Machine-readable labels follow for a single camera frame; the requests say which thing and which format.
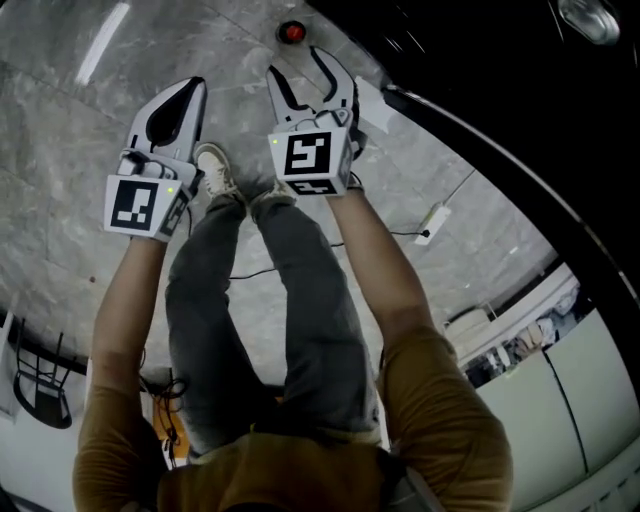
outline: leg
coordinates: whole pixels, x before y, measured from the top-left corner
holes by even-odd
[[[333,250],[290,197],[265,199],[253,213],[287,289],[283,408],[319,427],[376,431],[369,355]]]
[[[227,309],[225,292],[245,211],[232,195],[213,199],[171,267],[169,348],[176,377],[188,385],[181,419],[196,455],[233,442],[276,407]]]

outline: red button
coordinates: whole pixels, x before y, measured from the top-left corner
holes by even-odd
[[[304,31],[300,27],[289,27],[287,29],[287,37],[291,41],[302,41],[304,37]]]

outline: orange object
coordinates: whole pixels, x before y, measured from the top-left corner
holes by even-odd
[[[171,400],[169,403],[169,408],[174,410],[177,407],[176,401]],[[187,433],[184,430],[184,425],[178,414],[175,412],[167,412],[164,407],[163,402],[157,402],[154,400],[153,402],[153,430],[155,430],[156,435],[160,441],[165,441],[169,439],[167,434],[167,429],[171,427],[171,422],[169,421],[169,416],[171,416],[171,422],[173,422],[173,426],[176,429],[176,434],[178,435],[178,440],[173,447],[173,455],[176,459],[186,459],[187,454],[189,453],[189,440],[187,439]]]

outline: white sneaker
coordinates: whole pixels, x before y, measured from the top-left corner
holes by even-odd
[[[220,146],[212,142],[200,144],[193,158],[198,169],[204,172],[204,186],[211,199],[226,194],[246,203],[238,185],[231,176],[229,159]]]

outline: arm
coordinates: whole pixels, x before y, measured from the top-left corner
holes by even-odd
[[[411,264],[362,192],[329,204],[384,337],[378,387],[395,452],[445,510],[509,510],[512,463],[504,429],[434,329]]]
[[[98,311],[92,385],[138,399],[138,372],[158,293],[167,244],[134,238]]]
[[[167,470],[153,428],[142,417],[138,377],[165,251],[166,244],[156,240],[132,240],[98,311],[93,377],[73,470],[80,512],[153,507]]]
[[[433,327],[415,270],[364,193],[328,199],[349,261],[385,346],[419,327]]]

